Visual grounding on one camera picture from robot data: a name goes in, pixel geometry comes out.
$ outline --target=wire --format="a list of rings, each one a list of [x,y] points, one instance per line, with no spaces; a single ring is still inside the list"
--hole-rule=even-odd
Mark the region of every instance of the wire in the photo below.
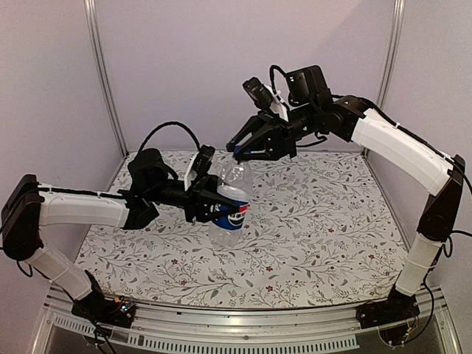
[[[470,232],[466,232],[466,231],[462,231],[462,230],[452,230],[451,231],[451,234],[448,236],[447,240],[446,241],[449,241],[449,251],[446,251],[446,247],[445,247],[445,243],[442,245],[442,251],[444,252],[444,255],[446,258],[451,258],[452,256],[452,251],[453,251],[453,243],[452,243],[452,237],[451,235],[452,234],[461,234],[461,235],[465,235],[465,236],[468,236],[468,237],[472,237],[472,233]]]
[[[180,123],[180,122],[166,122],[166,123],[162,123],[161,125],[158,125],[157,127],[155,127],[147,136],[146,136],[146,139],[142,142],[141,146],[139,147],[139,150],[138,150],[138,153],[140,153],[146,146],[146,144],[148,143],[149,139],[153,137],[153,135],[155,133],[157,133],[158,131],[160,131],[162,128],[164,127],[167,127],[169,125],[177,125],[181,128],[183,128],[193,139],[193,142],[195,143],[195,146],[197,147],[197,150],[200,150],[200,143],[198,142],[198,139],[197,137],[195,136],[195,134],[190,130],[189,127],[187,127],[184,123]]]
[[[33,273],[32,273],[32,266],[30,264],[28,264],[29,274],[21,267],[21,264],[18,260],[16,261],[16,265],[18,266],[18,269],[21,271],[21,273],[23,273],[24,275],[26,275],[29,278],[32,278]]]
[[[106,354],[106,352],[105,352],[102,348],[100,348],[100,344],[98,343],[98,335],[97,335],[97,333],[99,333],[99,334],[103,337],[103,339],[105,340],[105,342],[106,342],[106,344],[108,345],[108,347],[110,348],[111,352],[112,352],[113,354],[117,354],[116,350],[113,348],[113,346],[111,345],[110,341],[108,340],[107,335],[106,335],[106,333],[104,332],[103,328],[101,328],[101,326],[99,326],[99,325],[97,324],[97,321],[94,321],[93,319],[90,318],[88,311],[87,311],[87,310],[84,310],[84,309],[82,308],[82,305],[79,304],[79,302],[78,302],[76,299],[74,299],[74,298],[71,296],[71,294],[69,294],[69,292],[66,291],[66,289],[62,288],[62,290],[63,290],[63,292],[67,295],[67,297],[70,298],[70,300],[77,306],[77,308],[80,310],[80,312],[83,314],[83,316],[95,327],[95,333],[94,333],[94,335],[95,335],[95,347],[96,347],[101,353],[105,353],[105,354]]]
[[[285,77],[285,72],[283,71],[283,69],[278,66],[278,65],[271,65],[271,67],[269,68],[268,70],[268,76],[270,77],[271,79],[271,88],[272,88],[272,93],[274,94],[275,97],[277,97],[277,99],[279,101],[282,101],[282,99],[280,98],[280,96],[278,95],[277,93],[277,89],[275,88],[275,71],[278,71],[283,77]],[[287,112],[290,112],[290,107],[288,107],[287,103],[285,102],[281,102],[283,104],[283,106],[285,107],[285,109],[287,110]]]
[[[461,234],[461,235],[465,235],[465,236],[468,236],[468,237],[472,237],[472,233],[462,231],[462,230],[452,230],[451,234]]]
[[[319,136],[318,135],[318,132],[315,133],[315,136],[316,138],[318,139],[317,142],[311,142],[310,144],[305,144],[305,145],[297,145],[296,147],[297,148],[309,148],[310,146],[315,146],[315,145],[318,145],[318,144],[321,144],[325,141],[327,141],[327,137],[326,136]]]
[[[277,95],[277,89],[275,88],[275,71],[278,71],[283,77],[285,77],[285,72],[283,69],[278,66],[278,65],[271,65],[271,67],[268,70],[268,76],[271,78],[271,87],[272,87],[272,93],[274,95]]]
[[[445,256],[446,258],[451,258],[451,256],[452,256],[452,248],[453,248],[452,237],[449,235],[446,241],[449,241],[449,251],[446,251],[445,242],[444,242],[444,244],[441,246],[441,248],[442,248],[442,251],[444,252],[444,256]]]
[[[423,326],[423,328],[421,328],[420,332],[418,332],[418,334],[415,337],[413,337],[411,339],[408,338],[405,341],[405,344],[410,343],[410,342],[416,340],[419,336],[421,336],[425,332],[426,328],[428,328],[431,320],[433,319],[433,315],[434,315],[434,295],[433,295],[433,292],[431,291],[431,289],[426,284],[426,278],[428,277],[428,274],[429,273],[426,273],[425,278],[423,279],[423,285],[425,286],[426,290],[429,292],[429,296],[431,297],[431,312],[429,314],[428,321],[426,321],[426,324]]]

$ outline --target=white wall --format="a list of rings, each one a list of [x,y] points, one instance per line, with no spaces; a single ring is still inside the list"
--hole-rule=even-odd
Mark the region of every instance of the white wall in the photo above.
[[[469,162],[472,176],[472,2],[407,1],[385,111],[438,149]],[[426,193],[405,173],[372,156],[372,164],[410,237]],[[471,194],[464,186],[458,229],[472,231]],[[454,255],[433,272],[441,284],[464,353],[472,352],[472,240],[454,235]]]
[[[268,83],[273,63],[286,71],[319,64],[333,93],[374,100],[392,12],[392,0],[97,1],[128,146],[137,150],[156,125],[179,120],[223,148],[256,112],[242,83]],[[152,144],[192,147],[180,128],[166,129]],[[335,136],[319,148],[358,149]]]
[[[120,156],[82,1],[0,3],[0,205],[25,173],[64,187],[105,188]],[[43,229],[69,256],[84,228]],[[48,283],[0,254],[0,353],[27,353]]]

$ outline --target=table surface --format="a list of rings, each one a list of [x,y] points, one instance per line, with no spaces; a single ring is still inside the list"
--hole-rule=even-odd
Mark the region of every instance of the table surface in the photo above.
[[[182,178],[194,152],[162,155]],[[126,164],[111,191],[127,189]],[[231,156],[215,154],[211,173]],[[406,258],[402,237],[359,153],[251,162],[253,193],[233,250],[208,225],[158,206],[143,230],[90,228],[76,264],[102,289],[136,299],[222,308],[300,308],[386,296]]]

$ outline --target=clear plastic bottle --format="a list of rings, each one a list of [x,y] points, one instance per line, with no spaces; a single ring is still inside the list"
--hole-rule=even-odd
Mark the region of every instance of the clear plastic bottle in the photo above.
[[[240,212],[215,219],[209,225],[208,238],[215,250],[232,249],[241,236],[252,191],[252,173],[248,162],[235,159],[223,166],[218,179],[219,194],[240,205]]]

